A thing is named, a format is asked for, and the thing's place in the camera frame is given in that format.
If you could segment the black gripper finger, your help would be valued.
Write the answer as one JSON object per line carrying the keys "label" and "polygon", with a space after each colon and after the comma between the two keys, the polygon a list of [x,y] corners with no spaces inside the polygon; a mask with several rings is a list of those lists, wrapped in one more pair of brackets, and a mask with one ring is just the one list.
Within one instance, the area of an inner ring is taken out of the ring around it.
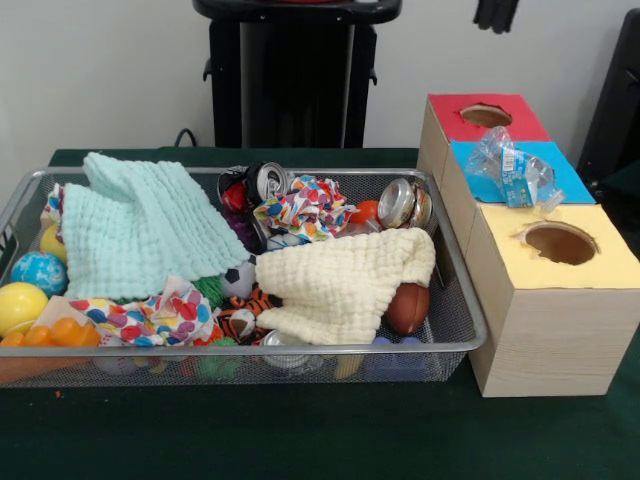
{"label": "black gripper finger", "polygon": [[479,0],[473,23],[476,24],[479,29],[490,29],[498,10],[499,2],[497,0]]}
{"label": "black gripper finger", "polygon": [[509,33],[519,0],[495,0],[492,14],[492,30],[496,34]]}

